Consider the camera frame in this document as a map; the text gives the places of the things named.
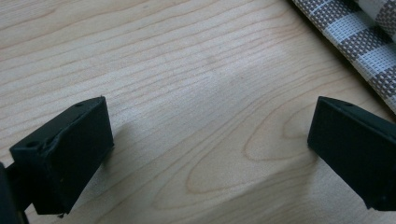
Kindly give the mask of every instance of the black object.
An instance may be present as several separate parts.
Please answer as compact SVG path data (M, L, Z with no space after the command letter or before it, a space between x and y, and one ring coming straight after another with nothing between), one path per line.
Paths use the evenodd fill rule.
M0 203L0 223L15 215L5 214L6 204L17 214L30 203L39 215L69 213L113 146L105 97L73 105L29 134L10 149L15 162L6 175L0 167L0 193L9 198Z
M396 210L396 126L347 102L319 97L308 145L367 208Z

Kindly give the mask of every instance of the wood grain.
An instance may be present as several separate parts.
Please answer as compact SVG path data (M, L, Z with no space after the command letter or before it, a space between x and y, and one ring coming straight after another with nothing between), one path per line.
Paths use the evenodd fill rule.
M116 147L71 214L31 223L393 223L306 147L330 96L390 119L289 1L0 2L0 160L107 98Z

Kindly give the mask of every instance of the wooden table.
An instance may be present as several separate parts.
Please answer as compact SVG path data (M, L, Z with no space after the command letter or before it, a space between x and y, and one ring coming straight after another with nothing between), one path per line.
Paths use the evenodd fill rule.
M100 95L115 138L31 223L394 223L306 146L320 95L393 115L291 1L5 0L0 40L1 162Z

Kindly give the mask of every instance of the woven fabric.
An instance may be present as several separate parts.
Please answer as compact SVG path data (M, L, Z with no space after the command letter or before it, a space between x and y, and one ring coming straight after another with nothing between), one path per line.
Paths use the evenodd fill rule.
M356 0L361 9L396 42L396 0Z
M293 0L396 113L396 44L358 4Z

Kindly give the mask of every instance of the plaid fabric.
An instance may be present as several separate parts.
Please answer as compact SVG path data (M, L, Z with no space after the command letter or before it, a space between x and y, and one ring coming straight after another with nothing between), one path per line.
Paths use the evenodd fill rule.
M396 113L396 44L390 36L354 1L293 1ZM363 1L380 0L360 0L359 3L363 4ZM385 7L379 8L381 9L377 10L376 18L395 16L394 13L379 16L381 11L388 11L382 10Z
M396 42L396 0L356 0L356 2Z

